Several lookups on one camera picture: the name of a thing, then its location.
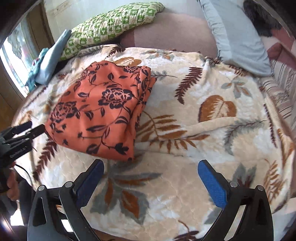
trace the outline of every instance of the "wall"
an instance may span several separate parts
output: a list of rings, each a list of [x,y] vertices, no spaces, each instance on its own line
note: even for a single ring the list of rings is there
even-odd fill
[[[1,59],[0,83],[0,131],[2,131],[10,126],[13,116],[24,97],[8,76]]]
[[[65,29],[72,29],[95,15],[132,2],[139,2],[139,0],[44,0],[44,5],[48,23],[56,41]],[[166,12],[204,18],[197,0],[160,0],[159,2],[166,7]]]

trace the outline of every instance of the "human hand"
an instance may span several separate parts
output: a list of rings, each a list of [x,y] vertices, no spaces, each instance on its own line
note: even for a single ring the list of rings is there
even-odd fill
[[[19,198],[20,191],[18,189],[18,183],[16,181],[16,173],[15,170],[11,170],[9,177],[7,179],[7,186],[9,190],[7,191],[7,196],[12,200],[15,201]]]

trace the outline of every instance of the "blanket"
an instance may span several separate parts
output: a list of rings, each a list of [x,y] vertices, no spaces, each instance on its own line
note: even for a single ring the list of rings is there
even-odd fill
[[[273,213],[284,206],[294,144],[260,79],[200,53],[124,50],[116,45],[82,50],[48,87],[40,87],[26,100],[13,124],[29,119],[33,126],[45,123],[82,71],[102,60],[148,66],[157,81],[137,128],[135,159],[124,163],[102,159],[104,177],[81,209],[93,228],[130,240],[203,237],[221,209],[197,174],[202,159],[229,181],[264,186]],[[41,183],[54,188],[73,181],[95,159],[56,145],[46,135],[37,137],[33,146],[37,151],[22,156],[17,164],[31,173],[34,189]],[[235,229],[233,225],[229,237]]]
[[[134,158],[140,116],[155,78],[150,68],[93,62],[61,96],[45,124],[58,144],[93,156]]]

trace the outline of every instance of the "black cable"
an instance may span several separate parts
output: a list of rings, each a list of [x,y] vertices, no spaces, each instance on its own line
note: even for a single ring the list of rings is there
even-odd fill
[[[25,168],[23,168],[22,166],[20,166],[20,165],[18,165],[18,164],[15,164],[15,166],[17,166],[17,167],[23,169],[23,170],[28,174],[28,176],[29,176],[29,178],[30,178],[31,187],[32,187],[32,189],[31,189],[31,204],[33,204],[34,190],[33,190],[33,182],[32,182],[31,176],[29,175],[29,173],[27,172],[27,170],[26,170]]]
[[[23,169],[23,170],[28,174],[28,176],[29,176],[29,178],[30,178],[31,186],[33,187],[33,182],[32,182],[31,176],[29,175],[29,173],[27,172],[27,170],[26,170],[25,168],[21,167],[21,166],[18,165],[18,164],[15,164],[15,166],[17,166],[17,167]]]

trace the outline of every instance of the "metal bolt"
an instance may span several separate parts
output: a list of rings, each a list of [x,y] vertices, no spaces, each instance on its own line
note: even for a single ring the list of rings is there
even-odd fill
[[[237,187],[237,183],[236,182],[230,182],[230,186],[232,186],[233,188]]]
[[[72,182],[66,182],[65,187],[67,187],[67,188],[72,187]]]
[[[42,186],[38,187],[38,190],[39,190],[39,191],[44,190],[44,186],[42,185]]]
[[[261,186],[261,185],[258,185],[257,188],[258,188],[259,191],[263,191],[264,190],[264,187]]]

